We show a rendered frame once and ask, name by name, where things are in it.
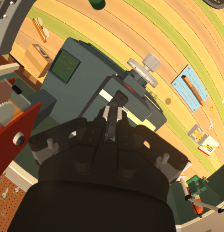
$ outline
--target silver gear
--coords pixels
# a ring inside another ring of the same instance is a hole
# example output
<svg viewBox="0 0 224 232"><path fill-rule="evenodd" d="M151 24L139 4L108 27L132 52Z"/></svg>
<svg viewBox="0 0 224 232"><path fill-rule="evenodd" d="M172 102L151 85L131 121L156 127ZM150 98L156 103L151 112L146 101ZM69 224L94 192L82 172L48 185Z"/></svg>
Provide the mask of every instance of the silver gear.
<svg viewBox="0 0 224 232"><path fill-rule="evenodd" d="M0 104L0 123L7 126L13 119L15 106L12 102L6 101Z"/></svg>

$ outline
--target box label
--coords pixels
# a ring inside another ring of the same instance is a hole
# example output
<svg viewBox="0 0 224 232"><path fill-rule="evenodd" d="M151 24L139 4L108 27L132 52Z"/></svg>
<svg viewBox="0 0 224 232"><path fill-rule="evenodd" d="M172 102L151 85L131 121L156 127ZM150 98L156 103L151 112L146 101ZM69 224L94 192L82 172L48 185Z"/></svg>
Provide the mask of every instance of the box label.
<svg viewBox="0 0 224 232"><path fill-rule="evenodd" d="M47 56L47 54L45 54L45 52L40 47L36 47L36 48L38 49L38 51L42 53L43 56Z"/></svg>

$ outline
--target key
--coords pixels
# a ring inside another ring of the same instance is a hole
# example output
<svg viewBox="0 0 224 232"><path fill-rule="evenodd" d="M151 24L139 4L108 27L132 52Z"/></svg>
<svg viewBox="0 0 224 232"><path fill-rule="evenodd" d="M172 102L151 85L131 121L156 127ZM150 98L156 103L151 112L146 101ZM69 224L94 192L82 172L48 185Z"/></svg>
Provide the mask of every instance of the key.
<svg viewBox="0 0 224 232"><path fill-rule="evenodd" d="M213 113L213 117L215 117L215 114L214 114L215 108L214 108L214 106L212 106L212 107L210 108L210 110L211 110L211 112Z"/></svg>
<svg viewBox="0 0 224 232"><path fill-rule="evenodd" d="M209 126L209 130L211 130L212 128L213 128L212 118L210 118L210 126Z"/></svg>

